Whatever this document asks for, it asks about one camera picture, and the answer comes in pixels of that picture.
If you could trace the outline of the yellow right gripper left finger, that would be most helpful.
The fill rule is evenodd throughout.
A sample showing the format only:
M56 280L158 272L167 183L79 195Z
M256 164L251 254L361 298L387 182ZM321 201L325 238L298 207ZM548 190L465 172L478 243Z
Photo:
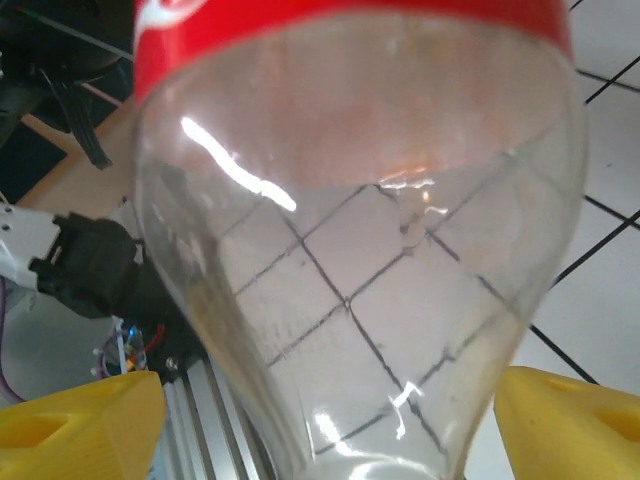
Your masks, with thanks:
M3 479L145 479L166 403L150 371L114 376L1 410Z

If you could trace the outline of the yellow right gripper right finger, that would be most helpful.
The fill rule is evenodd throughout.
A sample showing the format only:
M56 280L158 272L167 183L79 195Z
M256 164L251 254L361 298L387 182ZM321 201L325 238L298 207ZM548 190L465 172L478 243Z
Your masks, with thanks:
M637 479L639 398L524 366L508 368L494 413L516 479Z

